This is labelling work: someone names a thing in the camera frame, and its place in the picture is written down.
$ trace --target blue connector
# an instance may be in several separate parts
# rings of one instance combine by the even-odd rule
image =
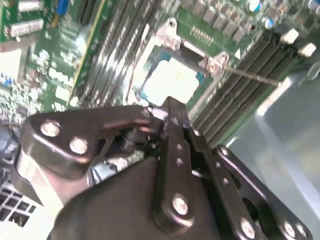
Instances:
[[[65,15],[68,10],[69,0],[58,0],[58,7],[56,9],[56,14],[59,16]]]
[[[9,86],[11,86],[11,84],[12,84],[12,80],[11,80],[11,77],[9,77],[9,78],[6,78],[6,79],[5,79],[3,85],[4,85],[5,87],[9,87]]]

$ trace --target metal pin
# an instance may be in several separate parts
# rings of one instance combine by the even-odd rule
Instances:
[[[264,78],[264,77],[256,75],[256,74],[247,73],[247,72],[239,70],[239,69],[233,69],[228,66],[224,66],[223,68],[224,68],[224,70],[226,70],[230,73],[237,74],[237,75],[240,75],[242,77],[246,77],[246,78],[249,78],[252,80],[257,80],[257,81],[265,83],[265,84],[270,84],[270,85],[273,85],[276,87],[279,87],[281,85],[281,82],[278,82],[278,81],[275,81],[272,79],[268,79],[268,78]]]

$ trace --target gray metal panel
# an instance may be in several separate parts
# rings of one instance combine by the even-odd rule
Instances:
[[[320,239],[320,77],[287,77],[225,143]]]

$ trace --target white label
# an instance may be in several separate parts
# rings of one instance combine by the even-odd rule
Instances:
[[[62,99],[64,101],[68,101],[69,100],[69,97],[70,97],[70,92],[61,87],[61,86],[57,86],[56,87],[56,91],[55,91],[55,96],[58,98],[58,99]]]

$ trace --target motherboard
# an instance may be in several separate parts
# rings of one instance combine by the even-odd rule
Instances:
[[[0,13],[2,121],[172,96],[211,146],[276,88],[243,73],[280,84],[320,44],[318,0],[4,0]]]

